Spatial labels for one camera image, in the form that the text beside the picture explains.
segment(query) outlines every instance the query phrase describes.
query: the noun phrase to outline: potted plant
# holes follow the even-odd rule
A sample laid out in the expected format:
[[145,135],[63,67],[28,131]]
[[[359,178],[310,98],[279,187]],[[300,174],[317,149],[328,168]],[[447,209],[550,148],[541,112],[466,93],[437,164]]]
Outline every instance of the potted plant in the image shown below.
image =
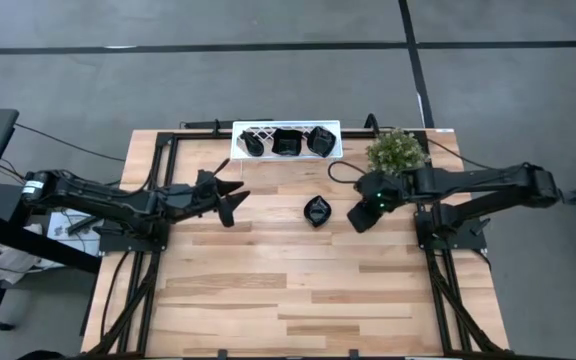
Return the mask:
[[404,169],[422,167],[428,160],[413,133],[402,129],[379,135],[377,140],[366,148],[371,170],[381,170],[394,174]]

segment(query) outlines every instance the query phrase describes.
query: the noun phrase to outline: wooden plank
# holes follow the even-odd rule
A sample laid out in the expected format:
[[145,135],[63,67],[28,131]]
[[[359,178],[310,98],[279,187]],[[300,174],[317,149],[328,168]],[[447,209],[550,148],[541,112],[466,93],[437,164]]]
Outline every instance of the wooden plank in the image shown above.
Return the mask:
[[[428,137],[458,151],[454,132]],[[133,133],[122,188],[145,180],[156,131]],[[344,141],[344,160],[367,169],[369,140]],[[180,142],[174,181],[194,183],[199,169],[214,170],[228,156],[226,140]],[[461,160],[430,145],[435,166],[463,169]],[[426,260],[417,248],[414,205],[386,214],[357,234],[346,218],[360,199],[351,185],[328,178],[322,161],[232,162],[219,174],[243,180],[252,191],[223,228],[216,214],[172,227],[157,281],[147,356],[347,356],[438,355],[441,345]],[[356,179],[344,166],[335,176]],[[315,195],[332,205],[331,219],[313,229],[303,206]],[[456,194],[458,204],[469,199]],[[470,251],[454,251],[464,305],[493,341],[507,346],[490,271]],[[106,256],[82,350],[99,341],[101,313],[120,254]],[[124,305],[132,255],[120,271],[110,300],[112,325]],[[453,345],[455,322],[447,309]],[[134,321],[129,350],[135,348]]]

